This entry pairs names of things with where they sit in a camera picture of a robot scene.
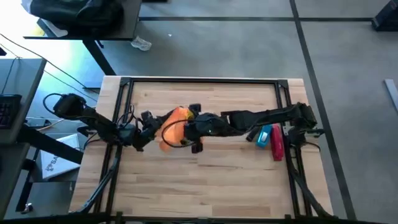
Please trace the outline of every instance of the wire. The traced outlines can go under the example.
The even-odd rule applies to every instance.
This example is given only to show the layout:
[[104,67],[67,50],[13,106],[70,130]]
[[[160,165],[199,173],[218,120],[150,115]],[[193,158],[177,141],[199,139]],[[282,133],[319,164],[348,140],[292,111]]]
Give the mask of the wire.
[[51,128],[52,126],[54,126],[54,125],[56,125],[56,124],[58,124],[59,122],[62,122],[62,121],[64,121],[64,120],[65,120],[65,119],[58,120],[57,122],[54,122],[54,123],[52,123],[52,124],[50,124],[50,125],[48,125],[48,126],[46,126],[46,127],[37,129],[37,131],[44,131],[44,130],[46,130],[46,129],[48,129],[48,128]]
[[62,70],[61,68],[58,68],[56,65],[54,65],[52,62],[50,62],[49,60],[47,60],[45,57],[39,55],[38,53],[36,53],[36,52],[34,52],[34,51],[32,51],[32,50],[27,49],[27,48],[24,47],[24,46],[21,46],[21,45],[15,43],[14,41],[8,39],[8,38],[7,38],[6,36],[4,36],[3,34],[0,34],[0,35],[1,35],[2,37],[4,37],[6,40],[10,41],[11,43],[17,45],[18,47],[21,47],[21,48],[23,48],[23,49],[29,51],[30,53],[33,53],[33,54],[35,54],[35,55],[41,57],[42,59],[46,60],[49,64],[51,64],[52,66],[54,66],[56,69],[60,70],[61,72],[63,72],[63,73],[66,74],[67,76],[69,76],[71,79],[73,79],[74,81],[76,81],[77,83],[79,83],[82,87],[86,88],[86,89],[89,90],[89,91],[92,91],[93,93],[98,94],[98,92],[89,89],[87,86],[85,86],[84,84],[82,84],[81,82],[79,82],[75,77],[69,75],[67,72],[65,72],[65,71]]
[[173,122],[171,122],[170,124],[166,125],[166,127],[164,127],[164,129],[163,129],[163,131],[162,131],[162,134],[161,134],[163,142],[166,143],[166,145],[168,145],[168,146],[170,146],[170,147],[174,147],[174,148],[183,148],[183,147],[188,147],[188,146],[194,145],[195,143],[194,143],[194,142],[191,142],[190,144],[186,144],[186,145],[182,145],[182,146],[176,146],[176,145],[173,145],[173,144],[169,143],[169,142],[166,140],[166,138],[164,138],[165,132],[166,132],[171,126],[173,126],[173,125],[175,125],[175,124],[177,124],[177,123],[179,123],[179,122],[187,122],[187,121],[192,121],[192,120],[191,120],[191,119],[181,119],[181,120],[178,120],[178,121],[173,121]]
[[309,144],[309,145],[311,145],[311,146],[315,146],[315,147],[317,147],[318,149],[319,149],[319,151],[321,151],[321,147],[318,145],[318,144],[315,144],[315,143],[312,143],[312,142],[304,142],[305,144]]
[[119,124],[120,120],[121,120],[124,116],[129,115],[130,113],[134,113],[134,109],[133,109],[133,110],[131,109],[132,106],[134,107],[134,105],[130,105],[129,111],[128,111],[127,113],[124,113],[124,114],[122,114],[122,115],[120,116],[120,118],[118,119],[118,121],[116,122],[116,124]]
[[96,136],[98,133],[93,134],[92,136],[90,136],[87,141],[85,142],[84,146],[83,146],[83,151],[86,150],[86,147],[92,143],[92,142],[96,142],[96,141],[101,141],[101,139],[94,139],[92,141],[90,141],[90,139],[92,139],[94,136]]
[[[22,57],[16,55],[16,54],[15,54],[14,52],[12,52],[12,51],[10,51],[10,52],[11,52],[13,55],[15,55],[16,57],[22,58]],[[63,84],[65,84],[65,85],[69,86],[70,88],[76,90],[77,92],[81,93],[83,96],[85,96],[85,97],[87,97],[87,98],[90,98],[90,99],[92,99],[93,101],[97,102],[96,99],[94,99],[94,98],[92,98],[92,97],[90,97],[90,96],[84,94],[83,92],[81,92],[80,90],[76,89],[75,87],[73,87],[73,86],[67,84],[66,82],[62,81],[61,79],[57,78],[55,75],[52,75],[50,72],[48,72],[48,71],[46,71],[46,70],[44,70],[44,72],[47,73],[47,74],[49,74],[49,75],[50,75],[51,77],[53,77],[54,79],[56,79],[56,80],[62,82]]]
[[134,105],[130,105],[130,110],[131,110],[131,116],[130,116],[130,118],[129,118],[129,120],[126,122],[126,124],[123,126],[123,128],[125,128],[131,121],[132,121],[132,119],[133,118],[136,118],[135,116],[134,116],[134,110],[135,110],[136,108],[134,107]]
[[14,52],[12,52],[10,49],[8,49],[7,47],[5,47],[3,44],[0,44],[1,47],[3,47],[4,49],[8,50],[10,53],[12,53],[13,55],[15,55],[15,57],[18,57],[18,55],[16,55]]
[[7,78],[6,78],[6,81],[4,82],[4,86],[3,86],[3,88],[2,88],[2,90],[1,90],[1,94],[3,94],[4,93],[4,90],[6,89],[6,85],[7,85],[7,82],[8,82],[8,79],[9,79],[9,77],[10,77],[10,74],[11,74],[11,71],[12,71],[12,67],[14,66],[14,62],[15,62],[15,60],[16,59],[20,59],[20,57],[16,57],[16,58],[14,58],[13,60],[12,60],[12,63],[11,63],[11,66],[10,66],[10,69],[8,70],[8,74],[7,74]]
[[[44,108],[45,108],[48,112],[54,114],[55,116],[58,116],[58,115],[56,115],[52,110],[50,110],[50,109],[47,107],[47,105],[45,104],[45,101],[46,101],[47,98],[50,97],[50,96],[62,96],[62,95],[59,94],[59,93],[51,93],[51,94],[48,94],[47,96],[45,96],[44,99],[43,99],[43,106],[44,106]],[[93,116],[67,116],[67,117],[64,116],[64,117],[65,117],[65,119],[70,119],[70,120],[77,120],[77,119],[80,119],[80,118],[93,118],[93,119],[97,119],[97,118],[95,118],[95,117],[93,117]]]
[[92,99],[93,101],[97,102],[97,101],[96,101],[94,98],[92,98],[92,97],[90,97],[90,96],[88,96],[88,95],[86,95],[86,94],[82,93],[81,91],[79,91],[79,90],[78,90],[78,89],[76,89],[75,87],[73,87],[73,86],[71,86],[71,85],[69,85],[69,84],[65,83],[64,81],[62,81],[61,79],[57,78],[55,75],[52,75],[52,74],[51,74],[51,73],[49,73],[48,71],[44,70],[44,72],[46,72],[47,74],[49,74],[50,76],[52,76],[52,77],[53,77],[53,78],[55,78],[56,80],[58,80],[58,81],[62,82],[63,84],[65,84],[65,85],[69,86],[70,88],[72,88],[72,89],[74,89],[74,90],[78,91],[78,92],[79,92],[79,93],[81,93],[83,96],[85,96],[85,97],[87,97],[87,98],[90,98],[90,99]]
[[[49,120],[49,121],[60,121],[60,119],[44,118],[44,117],[26,117],[26,119],[46,119],[46,120]],[[67,121],[67,122],[81,123],[81,121]]]
[[50,96],[62,96],[62,95],[59,94],[59,93],[51,93],[51,94],[45,96],[44,99],[43,99],[43,106],[44,106],[44,108],[45,108],[48,112],[50,112],[50,113],[54,114],[55,116],[57,116],[57,115],[56,115],[52,110],[50,110],[50,109],[47,107],[47,105],[45,104],[45,101],[46,101],[47,98],[50,97]]

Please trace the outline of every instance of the shoe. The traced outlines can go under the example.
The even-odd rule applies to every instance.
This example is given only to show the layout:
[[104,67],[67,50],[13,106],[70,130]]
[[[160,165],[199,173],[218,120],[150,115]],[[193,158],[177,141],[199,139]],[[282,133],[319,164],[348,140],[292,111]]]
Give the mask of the shoe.
[[144,39],[141,39],[139,36],[137,36],[132,42],[131,42],[132,47],[140,49],[142,51],[148,51],[152,44]]

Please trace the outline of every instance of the red bottle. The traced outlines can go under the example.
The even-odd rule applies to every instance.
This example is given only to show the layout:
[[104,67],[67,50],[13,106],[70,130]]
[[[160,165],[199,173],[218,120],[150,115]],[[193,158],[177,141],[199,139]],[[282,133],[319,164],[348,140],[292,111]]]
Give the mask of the red bottle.
[[281,161],[284,157],[284,140],[278,124],[272,125],[271,149],[274,161]]

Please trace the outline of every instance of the orange cloth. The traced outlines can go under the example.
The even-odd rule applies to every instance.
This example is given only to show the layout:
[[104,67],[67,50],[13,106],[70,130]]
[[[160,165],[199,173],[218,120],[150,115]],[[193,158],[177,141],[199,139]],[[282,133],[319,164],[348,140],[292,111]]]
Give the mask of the orange cloth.
[[[157,131],[156,136],[161,136],[162,131],[169,124],[175,121],[188,119],[191,116],[192,112],[188,108],[182,108],[182,107],[176,108],[173,111],[173,113],[170,115],[170,117],[162,125],[162,127],[160,127],[160,129]],[[167,130],[164,133],[164,138],[166,139],[166,141],[170,144],[179,146],[180,141],[184,139],[184,125],[186,123],[187,121],[177,122],[171,125],[169,128],[167,128]],[[159,143],[159,147],[164,152],[170,151],[170,146],[167,145],[163,140]]]

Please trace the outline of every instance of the wooden table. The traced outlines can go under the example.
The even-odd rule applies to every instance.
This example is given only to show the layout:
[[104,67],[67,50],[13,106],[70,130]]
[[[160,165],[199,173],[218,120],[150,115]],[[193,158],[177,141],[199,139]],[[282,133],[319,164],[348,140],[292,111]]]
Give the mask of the wooden table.
[[[112,119],[121,77],[105,77],[97,112]],[[308,103],[303,80],[288,79],[292,103]],[[262,111],[277,108],[273,86],[219,83],[134,84],[135,115],[149,110],[163,115],[176,106],[201,103],[202,112]],[[83,156],[70,210],[81,207],[98,185],[106,144],[90,144]],[[307,184],[332,213],[319,150],[302,148]],[[105,190],[101,210],[106,205]],[[298,190],[300,211],[304,211]],[[204,151],[190,148],[165,154],[159,141],[144,152],[123,149],[113,214],[135,217],[283,218],[293,214],[286,162],[275,162],[271,150],[259,149],[244,136],[205,138]]]

